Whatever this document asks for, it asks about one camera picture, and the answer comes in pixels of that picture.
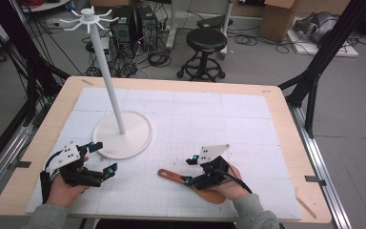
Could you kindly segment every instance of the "stool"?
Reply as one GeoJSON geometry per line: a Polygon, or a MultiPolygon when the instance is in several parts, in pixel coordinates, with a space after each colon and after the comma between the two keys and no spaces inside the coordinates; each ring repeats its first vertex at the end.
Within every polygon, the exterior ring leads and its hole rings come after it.
{"type": "Polygon", "coordinates": [[[184,72],[188,74],[193,81],[198,80],[212,80],[215,82],[217,77],[224,78],[225,73],[222,72],[221,66],[214,60],[209,58],[209,55],[214,52],[221,51],[227,46],[227,37],[220,32],[213,29],[200,28],[190,31],[186,37],[187,44],[195,50],[195,55],[190,58],[177,72],[177,77],[183,77],[184,72]],[[199,65],[192,65],[191,62],[196,59],[200,60],[199,65]],[[207,62],[214,63],[213,67],[207,67],[207,62]]]}

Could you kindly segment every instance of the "computer tower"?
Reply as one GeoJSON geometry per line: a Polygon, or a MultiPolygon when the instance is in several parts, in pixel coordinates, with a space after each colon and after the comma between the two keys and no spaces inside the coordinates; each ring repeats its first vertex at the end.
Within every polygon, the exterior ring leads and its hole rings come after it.
{"type": "Polygon", "coordinates": [[[118,20],[110,23],[112,37],[119,57],[134,57],[135,42],[138,40],[133,6],[116,6],[112,18],[118,20]]]}
{"type": "Polygon", "coordinates": [[[138,37],[144,51],[157,49],[157,18],[150,6],[138,6],[136,10],[136,24],[138,37]]]}

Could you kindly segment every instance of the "gray object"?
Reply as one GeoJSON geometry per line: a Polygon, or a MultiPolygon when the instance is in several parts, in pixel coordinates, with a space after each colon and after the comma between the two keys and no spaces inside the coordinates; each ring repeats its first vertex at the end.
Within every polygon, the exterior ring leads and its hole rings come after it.
{"type": "Polygon", "coordinates": [[[322,38],[332,30],[336,22],[337,18],[327,11],[313,12],[307,18],[296,20],[294,31],[303,31],[313,42],[319,44],[322,38]]]}

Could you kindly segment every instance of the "hand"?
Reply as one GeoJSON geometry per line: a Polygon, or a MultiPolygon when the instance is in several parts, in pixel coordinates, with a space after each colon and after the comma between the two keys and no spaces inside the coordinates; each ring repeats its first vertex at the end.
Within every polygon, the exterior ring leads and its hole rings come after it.
{"type": "Polygon", "coordinates": [[[76,198],[79,197],[80,194],[82,194],[89,188],[90,186],[83,185],[70,186],[64,181],[61,173],[59,173],[52,181],[51,191],[49,199],[47,199],[47,204],[68,208],[73,205],[76,198]]]}
{"type": "MultiPolygon", "coordinates": [[[[228,170],[228,174],[242,179],[239,170],[231,164],[230,169],[228,170]]],[[[215,186],[211,189],[216,190],[222,196],[230,200],[236,200],[249,194],[249,192],[246,189],[242,188],[242,186],[240,186],[236,181],[227,179],[225,181],[222,181],[222,184],[215,186]]]]}

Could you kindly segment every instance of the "gray sleeve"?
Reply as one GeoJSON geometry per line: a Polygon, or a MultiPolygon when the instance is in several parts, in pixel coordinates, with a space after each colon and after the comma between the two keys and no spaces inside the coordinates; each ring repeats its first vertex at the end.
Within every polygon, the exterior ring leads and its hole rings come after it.
{"type": "Polygon", "coordinates": [[[68,208],[42,204],[35,209],[29,223],[22,229],[61,229],[64,226],[68,211],[68,208]]]}
{"type": "Polygon", "coordinates": [[[234,200],[234,208],[239,215],[236,229],[279,228],[277,217],[273,212],[263,209],[257,194],[234,200]]]}

